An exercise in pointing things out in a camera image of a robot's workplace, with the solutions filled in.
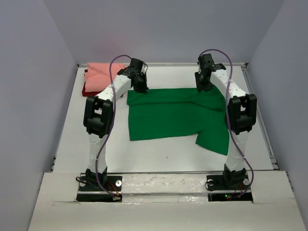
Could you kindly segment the green t-shirt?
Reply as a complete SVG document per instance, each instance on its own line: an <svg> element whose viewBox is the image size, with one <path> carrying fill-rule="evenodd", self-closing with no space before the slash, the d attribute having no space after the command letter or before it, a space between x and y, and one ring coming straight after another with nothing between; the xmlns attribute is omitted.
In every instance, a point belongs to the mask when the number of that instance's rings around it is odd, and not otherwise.
<svg viewBox="0 0 308 231"><path fill-rule="evenodd" d="M150 89L146 94L130 90L127 105L131 141L196 135L200 147L228 154L225 98L217 88Z"/></svg>

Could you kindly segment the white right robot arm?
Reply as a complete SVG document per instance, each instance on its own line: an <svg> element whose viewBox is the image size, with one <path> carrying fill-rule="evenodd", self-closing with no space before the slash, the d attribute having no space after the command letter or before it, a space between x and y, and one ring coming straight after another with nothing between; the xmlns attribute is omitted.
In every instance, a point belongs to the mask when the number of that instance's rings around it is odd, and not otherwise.
<svg viewBox="0 0 308 231"><path fill-rule="evenodd" d="M245 157L248 135L257 120L257 97L241 89L233 80L233 71L222 63L215 63L211 50L197 58L199 70L195 72L198 92L217 88L225 98L225 124L229 132L229 147L223 173L207 177L205 188L210 191L248 190L253 182L248 178L251 165Z"/></svg>

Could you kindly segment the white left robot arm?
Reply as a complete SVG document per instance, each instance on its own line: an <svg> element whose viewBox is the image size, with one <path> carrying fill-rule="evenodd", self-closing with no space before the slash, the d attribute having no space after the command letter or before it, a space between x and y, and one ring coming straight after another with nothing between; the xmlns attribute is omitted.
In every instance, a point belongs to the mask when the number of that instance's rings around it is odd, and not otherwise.
<svg viewBox="0 0 308 231"><path fill-rule="evenodd" d="M129 65L112 74L115 60L122 57L130 59ZM129 89L137 93L147 92L147 69L148 65L144 61L128 55L117 56L109 64L110 85L96 96L86 99L83 125L89 136L90 152L83 183L90 184L96 190L112 194L105 188L108 183L105 156L106 143L115 122L116 103Z"/></svg>

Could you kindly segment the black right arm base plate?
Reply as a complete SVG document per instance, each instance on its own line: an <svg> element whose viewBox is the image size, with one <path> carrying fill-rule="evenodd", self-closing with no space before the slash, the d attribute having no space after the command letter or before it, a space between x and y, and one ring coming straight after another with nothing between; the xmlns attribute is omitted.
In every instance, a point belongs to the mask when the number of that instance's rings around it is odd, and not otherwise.
<svg viewBox="0 0 308 231"><path fill-rule="evenodd" d="M209 202L253 202L251 190L247 190L249 183L247 175L243 180L238 180L230 186L222 181L222 175L208 175L205 182L207 199Z"/></svg>

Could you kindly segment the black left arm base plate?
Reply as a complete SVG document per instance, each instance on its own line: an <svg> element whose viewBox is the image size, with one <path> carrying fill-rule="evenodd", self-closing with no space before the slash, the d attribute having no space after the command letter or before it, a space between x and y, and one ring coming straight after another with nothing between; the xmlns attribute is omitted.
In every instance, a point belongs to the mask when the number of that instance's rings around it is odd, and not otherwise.
<svg viewBox="0 0 308 231"><path fill-rule="evenodd" d="M103 186L105 191L96 183L90 182L83 174L76 177L78 202L118 203L122 202L123 177L120 175L108 175L107 182Z"/></svg>

